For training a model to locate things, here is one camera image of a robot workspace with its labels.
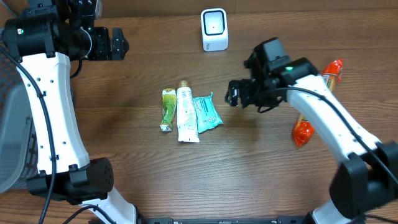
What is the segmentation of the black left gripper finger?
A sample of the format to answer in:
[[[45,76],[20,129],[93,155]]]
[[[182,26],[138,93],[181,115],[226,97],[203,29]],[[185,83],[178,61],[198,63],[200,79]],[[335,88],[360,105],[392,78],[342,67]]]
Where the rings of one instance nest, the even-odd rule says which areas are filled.
[[[122,46],[120,48],[113,47],[111,53],[111,60],[123,60],[128,50],[129,50],[128,46],[127,47]]]
[[[112,45],[113,47],[129,47],[129,42],[125,38],[123,34],[123,30],[121,28],[115,27],[112,29]]]

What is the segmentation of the teal wet wipes pack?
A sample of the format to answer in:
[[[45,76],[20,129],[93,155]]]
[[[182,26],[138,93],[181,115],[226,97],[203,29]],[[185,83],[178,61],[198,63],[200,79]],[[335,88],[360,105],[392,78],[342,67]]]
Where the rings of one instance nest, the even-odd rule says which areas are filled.
[[[193,99],[197,116],[198,132],[203,133],[209,129],[214,129],[223,121],[217,113],[213,104],[213,92],[208,96],[199,96]]]

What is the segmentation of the white tube gold cap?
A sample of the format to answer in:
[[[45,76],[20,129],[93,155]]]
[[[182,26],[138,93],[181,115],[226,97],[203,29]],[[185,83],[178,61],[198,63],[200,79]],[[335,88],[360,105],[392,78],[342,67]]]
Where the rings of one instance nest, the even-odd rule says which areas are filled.
[[[200,142],[192,89],[186,80],[177,84],[177,129],[179,142]]]

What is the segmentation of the orange spaghetti pack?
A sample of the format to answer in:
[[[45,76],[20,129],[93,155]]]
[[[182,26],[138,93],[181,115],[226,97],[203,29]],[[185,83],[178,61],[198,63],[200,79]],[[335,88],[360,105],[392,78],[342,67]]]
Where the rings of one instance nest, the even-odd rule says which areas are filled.
[[[334,60],[322,71],[322,78],[330,91],[340,83],[343,72],[343,59]],[[298,147],[309,142],[315,129],[303,114],[300,114],[292,129],[292,137]]]

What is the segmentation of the green yellow sachet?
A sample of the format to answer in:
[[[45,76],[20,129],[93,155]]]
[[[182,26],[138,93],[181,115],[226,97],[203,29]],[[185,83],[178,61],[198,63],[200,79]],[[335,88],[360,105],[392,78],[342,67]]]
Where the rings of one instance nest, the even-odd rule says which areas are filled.
[[[177,93],[173,88],[162,90],[162,122],[161,131],[172,132],[175,110],[177,107]]]

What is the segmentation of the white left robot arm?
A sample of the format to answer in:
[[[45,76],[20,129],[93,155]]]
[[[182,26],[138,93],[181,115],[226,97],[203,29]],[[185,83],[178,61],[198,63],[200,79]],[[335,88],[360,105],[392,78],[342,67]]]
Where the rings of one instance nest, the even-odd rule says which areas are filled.
[[[120,28],[95,26],[98,0],[30,1],[2,30],[1,52],[24,82],[38,144],[32,195],[67,201],[103,223],[144,222],[114,187],[109,159],[90,159],[78,130],[70,87],[71,62],[122,60],[129,44]]]

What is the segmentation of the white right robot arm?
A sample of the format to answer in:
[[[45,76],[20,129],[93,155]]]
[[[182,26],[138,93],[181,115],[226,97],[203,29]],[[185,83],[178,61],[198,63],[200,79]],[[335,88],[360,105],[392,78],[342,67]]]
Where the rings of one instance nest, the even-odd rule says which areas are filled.
[[[231,106],[265,113],[286,101],[299,110],[333,154],[338,170],[330,199],[305,223],[364,223],[370,211],[397,200],[397,144],[382,143],[334,97],[305,57],[291,60],[278,38],[256,46],[244,66],[250,78],[229,82]]]

